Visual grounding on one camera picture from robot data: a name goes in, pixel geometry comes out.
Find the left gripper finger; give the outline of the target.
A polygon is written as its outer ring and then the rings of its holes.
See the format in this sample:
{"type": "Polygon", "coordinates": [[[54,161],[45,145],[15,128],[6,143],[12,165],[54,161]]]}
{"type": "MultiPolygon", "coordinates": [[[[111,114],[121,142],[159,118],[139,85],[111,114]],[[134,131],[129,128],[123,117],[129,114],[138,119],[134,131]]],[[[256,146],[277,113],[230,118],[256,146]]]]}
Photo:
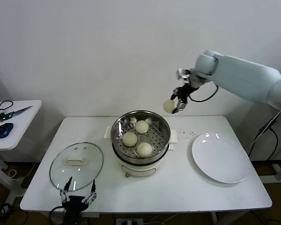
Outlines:
{"type": "Polygon", "coordinates": [[[91,189],[90,189],[90,194],[85,197],[82,202],[85,203],[85,204],[92,204],[93,201],[96,199],[97,197],[97,193],[96,193],[96,182],[95,180],[93,180],[92,182],[92,186],[91,186],[91,189]]]}
{"type": "Polygon", "coordinates": [[[63,203],[69,202],[69,201],[70,201],[70,198],[69,198],[69,196],[68,196],[68,190],[69,190],[71,181],[72,181],[72,177],[70,177],[70,179],[68,180],[68,182],[65,184],[64,188],[63,188],[62,190],[60,190],[60,192],[59,192],[60,197],[61,197],[61,201],[62,201],[63,203]]]}

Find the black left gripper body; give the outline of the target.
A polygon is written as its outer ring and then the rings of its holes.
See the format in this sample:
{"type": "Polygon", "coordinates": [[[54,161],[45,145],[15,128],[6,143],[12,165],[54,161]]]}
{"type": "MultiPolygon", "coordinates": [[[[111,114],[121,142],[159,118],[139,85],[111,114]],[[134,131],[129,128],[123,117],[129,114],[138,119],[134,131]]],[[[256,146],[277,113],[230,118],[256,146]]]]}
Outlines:
{"type": "Polygon", "coordinates": [[[62,203],[62,207],[65,210],[65,215],[63,217],[63,225],[76,225],[79,218],[81,217],[81,212],[85,211],[89,204],[83,202],[83,196],[69,196],[69,201],[62,203]]]}

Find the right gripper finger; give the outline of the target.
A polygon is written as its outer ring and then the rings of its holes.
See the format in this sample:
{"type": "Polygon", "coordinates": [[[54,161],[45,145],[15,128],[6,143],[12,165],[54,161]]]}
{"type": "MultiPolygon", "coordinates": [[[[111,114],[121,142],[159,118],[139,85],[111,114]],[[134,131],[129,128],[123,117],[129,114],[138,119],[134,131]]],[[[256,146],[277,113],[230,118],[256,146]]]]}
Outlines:
{"type": "Polygon", "coordinates": [[[171,95],[171,97],[170,97],[170,100],[174,100],[175,98],[180,99],[180,97],[179,97],[179,95],[180,95],[180,89],[181,89],[181,87],[177,87],[177,88],[175,88],[175,89],[173,90],[173,93],[172,93],[172,95],[171,95]]]}
{"type": "Polygon", "coordinates": [[[173,114],[184,110],[187,105],[187,98],[185,97],[184,98],[176,97],[175,99],[173,99],[173,101],[174,101],[173,114]]]}

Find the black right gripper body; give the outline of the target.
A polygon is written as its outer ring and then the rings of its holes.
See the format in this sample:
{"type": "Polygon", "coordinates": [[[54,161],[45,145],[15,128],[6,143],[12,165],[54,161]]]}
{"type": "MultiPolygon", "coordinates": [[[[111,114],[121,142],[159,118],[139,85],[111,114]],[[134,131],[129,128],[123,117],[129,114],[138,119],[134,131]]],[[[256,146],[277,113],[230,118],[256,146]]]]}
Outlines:
{"type": "Polygon", "coordinates": [[[181,103],[187,104],[187,99],[193,92],[195,92],[195,88],[189,84],[184,84],[182,87],[178,87],[177,97],[181,103]]]}

